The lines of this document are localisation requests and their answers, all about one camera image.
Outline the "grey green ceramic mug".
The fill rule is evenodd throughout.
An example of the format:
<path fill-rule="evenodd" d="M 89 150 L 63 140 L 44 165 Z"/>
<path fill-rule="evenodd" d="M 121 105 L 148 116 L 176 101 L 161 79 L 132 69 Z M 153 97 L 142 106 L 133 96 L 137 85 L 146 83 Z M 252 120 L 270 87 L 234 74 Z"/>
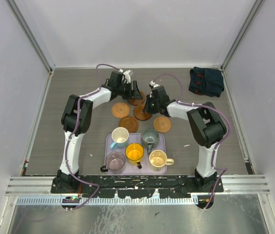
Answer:
<path fill-rule="evenodd" d="M 158 145 L 159 141 L 159 133 L 155 129 L 148 128 L 142 132 L 141 143 L 146 148 L 148 155 Z"/>

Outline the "woven rattan coaster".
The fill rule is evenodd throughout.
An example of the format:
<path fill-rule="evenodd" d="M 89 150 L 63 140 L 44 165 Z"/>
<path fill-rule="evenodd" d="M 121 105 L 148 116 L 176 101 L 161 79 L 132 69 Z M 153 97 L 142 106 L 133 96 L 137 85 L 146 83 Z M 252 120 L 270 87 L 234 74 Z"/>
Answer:
<path fill-rule="evenodd" d="M 171 129 L 171 121 L 164 116 L 155 118 L 153 122 L 154 129 L 159 133 L 166 133 Z"/>
<path fill-rule="evenodd" d="M 113 105 L 111 113 L 115 118 L 124 118 L 130 114 L 130 107 L 124 102 L 118 102 Z"/>

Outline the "brown wooden coaster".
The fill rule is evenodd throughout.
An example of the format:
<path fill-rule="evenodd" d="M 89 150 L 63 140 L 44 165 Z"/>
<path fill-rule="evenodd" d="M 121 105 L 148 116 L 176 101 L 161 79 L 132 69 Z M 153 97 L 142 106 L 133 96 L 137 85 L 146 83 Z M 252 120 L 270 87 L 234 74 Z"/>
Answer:
<path fill-rule="evenodd" d="M 139 122 L 135 117 L 127 116 L 120 119 L 119 127 L 126 128 L 129 133 L 135 133 L 139 128 Z"/>
<path fill-rule="evenodd" d="M 135 106 L 133 110 L 135 118 L 141 121 L 149 120 L 152 117 L 152 114 L 148 114 L 143 111 L 144 106 L 144 104 L 139 104 Z"/>
<path fill-rule="evenodd" d="M 145 98 L 146 98 L 144 92 L 140 91 L 140 95 L 142 97 L 141 99 L 138 99 L 139 96 L 136 96 L 135 99 L 129 99 L 129 100 L 127 100 L 127 102 L 130 105 L 133 105 L 133 106 L 137 106 L 137 105 L 140 105 L 140 104 L 144 103 L 145 102 Z"/>

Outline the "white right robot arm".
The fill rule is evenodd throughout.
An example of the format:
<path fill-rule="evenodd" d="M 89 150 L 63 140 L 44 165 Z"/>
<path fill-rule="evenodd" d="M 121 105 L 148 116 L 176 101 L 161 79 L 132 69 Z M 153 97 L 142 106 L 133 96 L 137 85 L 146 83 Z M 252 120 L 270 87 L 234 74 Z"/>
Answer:
<path fill-rule="evenodd" d="M 189 104 L 170 100 L 164 86 L 150 83 L 151 93 L 147 95 L 143 111 L 148 114 L 161 114 L 165 117 L 189 121 L 192 135 L 199 145 L 199 160 L 195 169 L 194 182 L 197 190 L 215 191 L 219 183 L 216 159 L 218 148 L 228 133 L 219 111 L 211 102 Z"/>

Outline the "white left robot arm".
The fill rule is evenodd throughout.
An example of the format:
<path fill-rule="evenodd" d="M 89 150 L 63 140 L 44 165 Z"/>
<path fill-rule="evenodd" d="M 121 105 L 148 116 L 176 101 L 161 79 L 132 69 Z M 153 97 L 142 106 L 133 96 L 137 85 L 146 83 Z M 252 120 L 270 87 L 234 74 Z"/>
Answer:
<path fill-rule="evenodd" d="M 61 118 L 65 145 L 62 162 L 54 179 L 55 188 L 74 193 L 81 183 L 78 178 L 79 153 L 82 139 L 91 124 L 93 109 L 118 96 L 124 100 L 142 98 L 137 81 L 131 80 L 132 74 L 131 70 L 113 71 L 110 78 L 94 91 L 80 96 L 69 96 Z"/>

